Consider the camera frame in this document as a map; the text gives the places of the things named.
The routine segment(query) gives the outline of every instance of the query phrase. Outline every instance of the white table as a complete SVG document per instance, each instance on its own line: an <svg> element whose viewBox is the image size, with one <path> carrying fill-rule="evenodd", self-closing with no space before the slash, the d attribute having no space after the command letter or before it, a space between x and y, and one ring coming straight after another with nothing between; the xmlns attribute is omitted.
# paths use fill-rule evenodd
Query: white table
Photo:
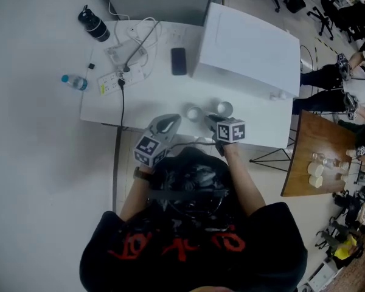
<svg viewBox="0 0 365 292"><path fill-rule="evenodd" d="M117 23L117 36L120 42L129 39L126 29L138 22L119 21ZM104 49L117 44L113 35L114 24L115 22L106 23L111 31L111 36L107 41L103 43L95 41L94 43L91 63L94 63L96 67L93 71L88 72L87 78L91 88L90 92L83 94L80 115L82 120L120 125L121 92L117 91L107 96L101 96L97 86L99 77L113 72L113 66L105 55ZM151 21L141 24L141 29L138 29L141 37L147 34L152 25L153 22ZM167 22L161 22L160 25L162 35L157 46L148 50L149 59L144 66L145 74L152 70L150 76L124 90L123 125L125 127L143 129L156 116L178 113L183 116L178 130L179 134L212 137L212 133L204 123L192 123L185 118L185 109L191 103L198 105L205 111L215 111L217 102L225 100L234 106L232 116L246 122L246 139L243 143L276 148L287 146L292 99L273 102L236 92L229 89L227 84L221 87L194 80L189 74L192 74L203 28ZM146 41L145 46L146 44L151 45L154 40L155 35L153 33ZM172 75L170 50L173 47L186 48L188 75Z"/></svg>

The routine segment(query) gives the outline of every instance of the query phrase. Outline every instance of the person in white shirt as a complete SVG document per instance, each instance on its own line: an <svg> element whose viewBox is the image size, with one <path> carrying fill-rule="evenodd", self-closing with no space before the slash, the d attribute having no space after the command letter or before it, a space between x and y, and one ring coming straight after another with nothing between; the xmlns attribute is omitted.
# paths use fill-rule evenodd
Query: person in white shirt
<svg viewBox="0 0 365 292"><path fill-rule="evenodd" d="M349 81L342 80L336 65L326 65L318 71L301 74L301 85L316 86L326 91L307 99L294 100L292 113L299 114L301 110L345 112L344 96L349 93L356 98L360 106L359 114L365 118L365 51L354 53L349 64L352 69Z"/></svg>

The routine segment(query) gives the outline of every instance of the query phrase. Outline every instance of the black trash can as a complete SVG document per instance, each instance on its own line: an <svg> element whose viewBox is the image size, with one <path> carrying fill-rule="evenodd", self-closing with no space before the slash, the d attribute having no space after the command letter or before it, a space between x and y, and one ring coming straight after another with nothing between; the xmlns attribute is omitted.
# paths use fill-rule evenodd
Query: black trash can
<svg viewBox="0 0 365 292"><path fill-rule="evenodd" d="M303 0L288 0L287 9L292 13L296 13L304 7L305 2Z"/></svg>

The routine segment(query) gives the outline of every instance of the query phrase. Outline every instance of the black watch strap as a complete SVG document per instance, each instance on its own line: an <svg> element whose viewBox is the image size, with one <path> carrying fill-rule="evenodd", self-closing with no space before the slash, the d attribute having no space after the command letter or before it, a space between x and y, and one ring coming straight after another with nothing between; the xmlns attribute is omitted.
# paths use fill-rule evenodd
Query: black watch strap
<svg viewBox="0 0 365 292"><path fill-rule="evenodd" d="M134 170L134 178L140 178L140 179L144 179L145 181L150 182L152 176L153 175L150 173L140 171L139 167L136 167Z"/></svg>

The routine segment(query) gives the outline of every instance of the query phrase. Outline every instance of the person in yellow shirt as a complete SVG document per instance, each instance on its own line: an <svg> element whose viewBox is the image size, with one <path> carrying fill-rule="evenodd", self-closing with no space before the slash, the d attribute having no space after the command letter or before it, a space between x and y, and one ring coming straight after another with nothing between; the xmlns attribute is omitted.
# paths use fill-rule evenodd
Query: person in yellow shirt
<svg viewBox="0 0 365 292"><path fill-rule="evenodd" d="M327 231L321 231L322 238L327 242L333 251L333 255L340 260L345 260L358 251L357 241L354 235L358 237L360 233L354 229L349 229L337 221L330 222L339 234L334 238Z"/></svg>

